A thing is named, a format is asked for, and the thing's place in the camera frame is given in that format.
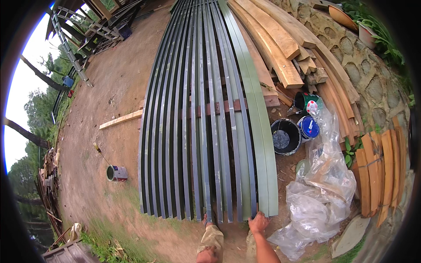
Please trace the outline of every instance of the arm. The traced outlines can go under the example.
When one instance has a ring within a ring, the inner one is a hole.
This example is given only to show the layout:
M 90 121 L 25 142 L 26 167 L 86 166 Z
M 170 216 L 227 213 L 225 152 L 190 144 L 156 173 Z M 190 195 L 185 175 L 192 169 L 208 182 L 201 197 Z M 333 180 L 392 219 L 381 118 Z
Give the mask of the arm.
M 256 240 L 257 263 L 281 263 L 264 236 L 264 230 L 269 225 L 269 218 L 259 211 L 254 219 L 248 219 L 248 225 Z

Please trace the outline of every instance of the blue paint can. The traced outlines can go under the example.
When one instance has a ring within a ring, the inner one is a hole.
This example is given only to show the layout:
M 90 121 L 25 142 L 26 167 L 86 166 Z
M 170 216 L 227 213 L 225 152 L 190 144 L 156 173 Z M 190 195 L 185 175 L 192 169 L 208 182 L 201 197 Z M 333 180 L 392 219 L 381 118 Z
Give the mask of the blue paint can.
M 302 117 L 297 125 L 300 127 L 302 141 L 311 141 L 319 135 L 319 125 L 311 116 Z

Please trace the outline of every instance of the leg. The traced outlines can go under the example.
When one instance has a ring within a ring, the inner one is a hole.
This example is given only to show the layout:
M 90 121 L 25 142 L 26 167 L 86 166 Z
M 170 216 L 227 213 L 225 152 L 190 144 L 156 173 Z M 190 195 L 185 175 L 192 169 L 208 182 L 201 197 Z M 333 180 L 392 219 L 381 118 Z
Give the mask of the leg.
M 251 230 L 248 231 L 248 236 L 246 239 L 247 242 L 247 252 L 246 252 L 246 262 L 247 263 L 256 263 L 256 240 L 254 239 L 253 234 L 251 233 Z
M 207 223 L 207 215 L 205 214 L 203 224 L 206 225 L 206 231 L 203 234 L 202 241 L 197 248 L 197 253 L 205 249 L 205 247 L 216 247 L 216 255 L 218 257 L 218 263 L 222 263 L 224 253 L 224 234 L 215 226 L 213 223 Z

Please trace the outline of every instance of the human hand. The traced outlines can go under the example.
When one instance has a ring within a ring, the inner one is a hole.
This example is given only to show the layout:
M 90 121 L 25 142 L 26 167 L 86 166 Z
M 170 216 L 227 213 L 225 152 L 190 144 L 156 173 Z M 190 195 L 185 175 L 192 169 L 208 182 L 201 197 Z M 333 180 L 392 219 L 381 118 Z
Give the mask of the human hand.
M 254 219 L 251 219 L 251 217 L 248 218 L 248 226 L 253 235 L 263 234 L 263 231 L 269 225 L 269 221 L 269 218 L 265 217 L 264 213 L 259 211 Z
M 218 257 L 215 253 L 216 246 L 205 247 L 204 250 L 200 251 L 196 256 L 196 263 L 216 263 Z

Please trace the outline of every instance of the sky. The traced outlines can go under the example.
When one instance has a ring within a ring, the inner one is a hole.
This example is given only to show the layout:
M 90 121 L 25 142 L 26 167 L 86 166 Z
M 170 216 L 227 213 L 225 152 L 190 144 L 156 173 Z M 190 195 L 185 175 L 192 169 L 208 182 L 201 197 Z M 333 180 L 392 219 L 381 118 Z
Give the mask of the sky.
M 60 53 L 57 47 L 61 43 L 57 35 L 50 37 L 47 41 L 45 40 L 49 19 L 50 17 L 47 14 L 41 19 L 22 53 L 23 56 L 41 72 L 46 70 L 44 66 L 38 63 L 42 61 L 41 56 L 46 59 L 47 54 L 51 53 L 53 59 L 56 59 Z M 45 92 L 47 87 L 48 85 L 45 82 L 38 78 L 22 60 L 19 60 L 9 91 L 6 118 L 16 122 L 24 129 L 29 130 L 27 124 L 28 116 L 24 110 L 24 105 L 29 100 L 28 95 L 31 91 L 35 91 L 38 88 Z M 7 172 L 10 171 L 11 166 L 15 162 L 27 155 L 25 152 L 27 142 L 28 140 L 17 131 L 8 126 L 4 127 L 4 148 Z

